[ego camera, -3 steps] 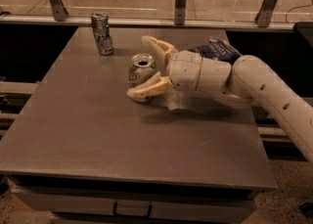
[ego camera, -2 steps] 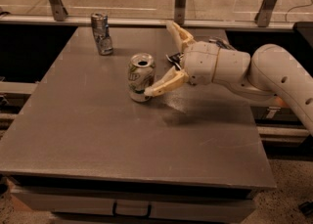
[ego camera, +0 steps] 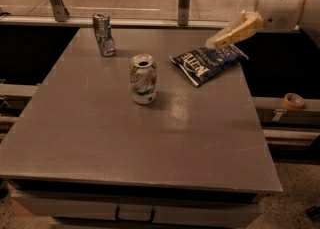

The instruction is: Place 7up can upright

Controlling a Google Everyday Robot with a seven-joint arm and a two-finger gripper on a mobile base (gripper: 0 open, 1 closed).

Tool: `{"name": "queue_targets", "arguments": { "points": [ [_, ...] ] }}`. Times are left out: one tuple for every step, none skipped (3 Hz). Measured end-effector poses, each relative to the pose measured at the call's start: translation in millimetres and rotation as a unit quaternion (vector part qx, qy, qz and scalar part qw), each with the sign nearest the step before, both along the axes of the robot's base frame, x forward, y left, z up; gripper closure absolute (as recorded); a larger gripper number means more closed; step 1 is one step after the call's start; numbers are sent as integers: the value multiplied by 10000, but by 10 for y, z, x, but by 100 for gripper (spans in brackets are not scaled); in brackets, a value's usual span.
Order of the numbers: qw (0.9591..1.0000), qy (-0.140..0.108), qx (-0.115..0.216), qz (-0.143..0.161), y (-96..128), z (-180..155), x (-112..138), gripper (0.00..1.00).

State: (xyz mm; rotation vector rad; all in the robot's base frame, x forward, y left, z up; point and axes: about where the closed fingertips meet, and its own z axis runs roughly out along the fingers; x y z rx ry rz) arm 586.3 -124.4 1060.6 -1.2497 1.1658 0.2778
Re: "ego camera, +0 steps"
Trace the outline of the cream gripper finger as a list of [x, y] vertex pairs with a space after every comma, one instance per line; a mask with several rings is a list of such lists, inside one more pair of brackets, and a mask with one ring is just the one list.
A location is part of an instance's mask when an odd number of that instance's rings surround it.
[[208, 38], [206, 40], [205, 47], [221, 48], [234, 43], [239, 34], [244, 30], [245, 25], [246, 12], [242, 11], [232, 19], [225, 28]]
[[259, 12], [242, 11], [213, 36], [213, 45], [215, 48], [222, 48], [248, 39], [261, 30], [263, 24], [264, 19]]

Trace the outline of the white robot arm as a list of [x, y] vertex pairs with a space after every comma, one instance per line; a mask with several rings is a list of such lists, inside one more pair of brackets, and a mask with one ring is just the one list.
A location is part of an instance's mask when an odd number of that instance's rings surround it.
[[265, 30], [303, 30], [320, 47], [320, 0], [254, 0], [253, 12], [241, 12], [227, 27], [208, 38], [205, 46], [217, 49]]

